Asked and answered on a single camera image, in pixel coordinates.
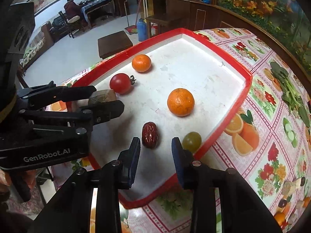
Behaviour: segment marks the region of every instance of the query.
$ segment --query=blue tablecloth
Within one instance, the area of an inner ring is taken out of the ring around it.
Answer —
[[[111,1],[112,0],[96,0],[94,2],[89,3],[88,5],[86,5],[84,7],[82,7],[81,8],[81,12],[83,13],[85,20],[87,21],[87,13],[88,13],[88,10],[90,10],[91,7],[96,8],[96,7],[102,6],[102,5],[106,4],[106,3],[109,3]]]

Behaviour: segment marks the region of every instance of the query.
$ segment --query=floral tablecloth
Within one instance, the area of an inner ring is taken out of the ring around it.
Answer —
[[[232,55],[253,74],[251,89],[241,108],[201,161],[216,169],[237,169],[273,215],[277,212],[285,214],[282,229],[287,232],[293,226],[287,224],[291,214],[299,217],[304,211],[301,206],[296,207],[297,202],[311,196],[311,136],[310,129],[299,114],[294,111],[289,114],[289,107],[282,100],[280,83],[270,71],[270,63],[274,61],[288,72],[306,109],[309,95],[288,65],[248,30],[226,28],[196,33]],[[63,85],[71,86],[95,66],[65,81]],[[62,106],[56,103],[48,110],[66,111]],[[56,189],[78,166],[92,169],[87,158],[52,167]],[[283,196],[283,184],[300,177],[306,178],[305,185],[289,197]],[[279,208],[281,199],[287,201],[285,208]],[[217,232],[221,232],[217,189],[216,200]],[[189,232],[191,208],[192,193],[176,186],[142,208],[126,210],[120,205],[122,231]]]

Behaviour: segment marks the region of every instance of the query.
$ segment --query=sofa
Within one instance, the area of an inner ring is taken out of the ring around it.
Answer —
[[[33,38],[29,47],[25,50],[24,56],[20,60],[20,70],[22,74],[25,74],[32,63],[54,45],[54,40],[50,33],[51,27],[52,25],[50,22],[44,23],[39,33]]]

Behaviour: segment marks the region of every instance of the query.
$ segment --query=aquarium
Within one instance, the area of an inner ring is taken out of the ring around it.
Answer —
[[[270,33],[311,74],[311,25],[296,0],[218,0]]]

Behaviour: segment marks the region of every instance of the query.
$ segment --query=human hand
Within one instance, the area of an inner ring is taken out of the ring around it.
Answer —
[[[20,173],[23,180],[27,183],[30,189],[32,189],[35,184],[35,176],[36,176],[36,170],[29,170],[26,172]],[[12,184],[11,178],[9,173],[3,172],[0,170],[0,193],[6,193],[8,192],[8,186]]]

